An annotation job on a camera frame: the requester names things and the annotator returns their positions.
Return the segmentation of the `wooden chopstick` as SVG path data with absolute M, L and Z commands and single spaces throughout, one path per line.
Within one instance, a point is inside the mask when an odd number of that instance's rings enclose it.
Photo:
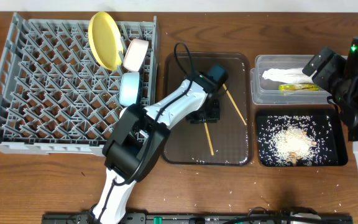
M 229 97 L 229 99 L 230 99 L 230 101 L 231 101 L 231 103 L 232 103 L 234 109 L 236 110 L 237 114 L 239 115 L 240 119 L 242 120 L 242 122 L 244 123 L 244 125 L 247 126 L 247 123 L 246 123 L 246 121 L 245 121 L 245 119 L 244 119 L 242 113 L 240 112 L 239 108 L 237 107 L 237 104 L 236 104 L 236 102 L 234 101 L 234 98 L 232 97 L 231 93 L 229 92 L 229 90 L 228 90 L 228 88 L 227 88 L 227 86 L 226 86 L 225 84 L 223 84 L 223 88 L 224 88 L 226 94 L 228 95 L 228 97 Z
M 207 140 L 208 140 L 208 146 L 209 146 L 210 153 L 211 153 L 212 156 L 214 156 L 213 144 L 212 144 L 212 141 L 211 141 L 211 136 L 210 136 L 210 133 L 209 133 L 209 128 L 208 128 L 207 123 L 204 123 L 204 130 L 206 132 L 206 137 L 207 137 Z

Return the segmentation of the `rice and food scraps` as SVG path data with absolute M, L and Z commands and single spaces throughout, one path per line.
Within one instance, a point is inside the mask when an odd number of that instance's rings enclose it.
M 268 115 L 257 118 L 259 159 L 267 167 L 338 164 L 327 115 Z

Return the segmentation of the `green snack wrapper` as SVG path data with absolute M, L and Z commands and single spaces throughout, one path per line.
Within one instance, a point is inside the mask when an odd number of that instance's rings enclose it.
M 278 88 L 280 91 L 319 91 L 319 87 L 314 84 L 300 83 L 300 84 L 284 84 Z

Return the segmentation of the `light blue bowl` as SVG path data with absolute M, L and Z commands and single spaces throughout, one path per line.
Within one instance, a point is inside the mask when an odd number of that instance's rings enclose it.
M 137 104 L 140 100 L 140 73 L 125 73 L 121 77 L 119 103 L 122 106 Z

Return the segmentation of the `white napkin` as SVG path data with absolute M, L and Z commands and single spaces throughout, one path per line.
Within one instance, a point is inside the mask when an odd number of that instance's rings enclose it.
M 271 68 L 264 71 L 264 73 L 262 74 L 262 78 L 265 80 L 271 80 L 274 82 L 281 82 L 286 84 L 312 83 L 313 81 L 311 77 L 305 75 L 302 70 L 302 68 Z

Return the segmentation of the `pink white bowl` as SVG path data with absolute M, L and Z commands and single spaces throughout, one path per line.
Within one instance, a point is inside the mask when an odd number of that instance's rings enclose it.
M 124 57 L 123 66 L 130 72 L 138 72 L 143 64 L 149 42 L 133 39 Z

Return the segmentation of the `yellow plate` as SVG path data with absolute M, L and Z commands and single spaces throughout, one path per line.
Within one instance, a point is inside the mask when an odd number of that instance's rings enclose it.
M 88 38 L 91 52 L 108 70 L 116 70 L 122 64 L 119 53 L 124 52 L 121 33 L 114 19 L 107 12 L 97 12 L 90 20 Z

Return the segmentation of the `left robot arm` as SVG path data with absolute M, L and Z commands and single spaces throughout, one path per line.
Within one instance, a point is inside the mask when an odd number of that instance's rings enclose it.
M 103 147 L 106 184 L 91 208 L 88 223 L 119 223 L 134 185 L 153 169 L 172 128 L 185 119 L 192 124 L 220 119 L 218 91 L 228 79 L 215 65 L 207 73 L 192 70 L 181 85 L 158 103 L 144 108 L 130 105 L 122 111 Z

